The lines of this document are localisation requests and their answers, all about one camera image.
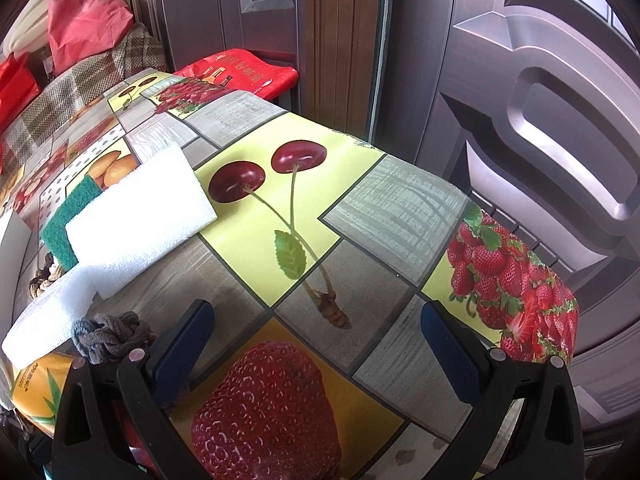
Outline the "yellow bamboo tissue pack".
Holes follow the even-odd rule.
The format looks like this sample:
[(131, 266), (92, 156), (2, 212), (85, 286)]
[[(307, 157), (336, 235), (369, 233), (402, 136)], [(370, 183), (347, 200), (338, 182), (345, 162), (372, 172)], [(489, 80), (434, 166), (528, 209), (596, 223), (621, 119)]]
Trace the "yellow bamboo tissue pack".
[(73, 358), (49, 353), (17, 374), (11, 400), (17, 411), (48, 437), (53, 437), (58, 406)]

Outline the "long white foam block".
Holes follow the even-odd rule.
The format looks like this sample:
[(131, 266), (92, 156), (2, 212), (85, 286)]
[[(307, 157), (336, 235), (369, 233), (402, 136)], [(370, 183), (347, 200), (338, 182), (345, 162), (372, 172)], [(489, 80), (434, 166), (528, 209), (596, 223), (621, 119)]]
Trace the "long white foam block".
[(94, 296), (88, 269), (74, 266), (21, 313), (2, 341), (3, 353), (17, 370), (24, 370), (70, 339), (73, 322), (85, 316)]

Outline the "green yellow scrub sponge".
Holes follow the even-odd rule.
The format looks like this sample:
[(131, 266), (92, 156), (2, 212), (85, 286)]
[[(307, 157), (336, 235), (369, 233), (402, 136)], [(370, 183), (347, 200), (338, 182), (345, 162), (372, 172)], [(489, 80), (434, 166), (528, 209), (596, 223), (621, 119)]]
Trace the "green yellow scrub sponge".
[(42, 230), (43, 244), (65, 271), (69, 271), (78, 263), (66, 226), (101, 193), (93, 177), (85, 174)]

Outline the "large white foam block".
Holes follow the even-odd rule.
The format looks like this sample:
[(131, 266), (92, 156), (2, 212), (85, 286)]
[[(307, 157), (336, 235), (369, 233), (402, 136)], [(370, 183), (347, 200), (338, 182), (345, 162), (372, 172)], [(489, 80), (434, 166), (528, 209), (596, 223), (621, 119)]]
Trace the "large white foam block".
[(102, 299), (217, 219), (178, 144), (107, 188), (67, 223), (70, 246)]

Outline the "fruit print tablecloth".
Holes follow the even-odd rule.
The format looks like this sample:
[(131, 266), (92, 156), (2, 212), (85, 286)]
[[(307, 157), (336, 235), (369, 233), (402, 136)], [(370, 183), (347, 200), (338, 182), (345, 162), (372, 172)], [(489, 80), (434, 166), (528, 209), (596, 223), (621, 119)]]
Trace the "fruit print tablecloth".
[(217, 219), (96, 293), (50, 353), (118, 363), (208, 301), (212, 336), (163, 406), (207, 479), (427, 479), (472, 412), (422, 334), (432, 300), (487, 349), (568, 366), (573, 294), (454, 185), (253, 93), (154, 70), (73, 114), (2, 185), (18, 246), (2, 341), (68, 272), (41, 233), (84, 175), (103, 193), (171, 143)]

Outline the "red tote bag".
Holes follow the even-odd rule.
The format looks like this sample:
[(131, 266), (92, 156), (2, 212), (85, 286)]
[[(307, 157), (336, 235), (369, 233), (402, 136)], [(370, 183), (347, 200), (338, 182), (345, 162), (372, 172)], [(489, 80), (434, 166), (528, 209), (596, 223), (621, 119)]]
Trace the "red tote bag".
[(24, 108), (39, 96), (40, 88), (28, 67), (28, 54), (11, 53), (0, 68), (0, 130), (5, 132)]

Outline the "plaid blanket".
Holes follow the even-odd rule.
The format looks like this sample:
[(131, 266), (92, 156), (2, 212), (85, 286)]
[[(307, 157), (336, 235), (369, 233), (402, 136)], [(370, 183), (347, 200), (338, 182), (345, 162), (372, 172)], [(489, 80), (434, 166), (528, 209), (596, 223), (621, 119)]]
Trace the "plaid blanket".
[(165, 50), (144, 25), (135, 24), (113, 49), (55, 77), (2, 131), (2, 174), (12, 176), (73, 114), (146, 68), (167, 70)]

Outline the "red plastic bag on stool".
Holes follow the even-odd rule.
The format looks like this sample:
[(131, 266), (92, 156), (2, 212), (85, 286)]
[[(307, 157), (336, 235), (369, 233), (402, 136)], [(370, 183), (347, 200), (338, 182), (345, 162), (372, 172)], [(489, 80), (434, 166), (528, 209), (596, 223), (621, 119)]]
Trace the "red plastic bag on stool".
[(273, 101), (298, 83), (297, 70), (291, 66), (266, 63), (243, 49), (230, 49), (207, 55), (180, 68), (177, 76), (195, 77), (209, 84), (223, 84)]

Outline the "cream foam roll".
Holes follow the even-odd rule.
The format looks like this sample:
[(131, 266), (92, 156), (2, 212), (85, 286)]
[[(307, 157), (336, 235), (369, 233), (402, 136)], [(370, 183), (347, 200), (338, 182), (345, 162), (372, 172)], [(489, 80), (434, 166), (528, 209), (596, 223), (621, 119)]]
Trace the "cream foam roll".
[(48, 44), (48, 9), (49, 0), (29, 0), (2, 42), (5, 58), (36, 52)]

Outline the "pink red cloth bag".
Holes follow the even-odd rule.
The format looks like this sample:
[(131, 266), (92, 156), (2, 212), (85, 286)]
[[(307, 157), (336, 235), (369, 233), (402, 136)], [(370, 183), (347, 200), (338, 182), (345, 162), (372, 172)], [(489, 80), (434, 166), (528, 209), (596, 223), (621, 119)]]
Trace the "pink red cloth bag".
[(53, 73), (119, 44), (134, 26), (126, 0), (49, 0), (47, 38)]

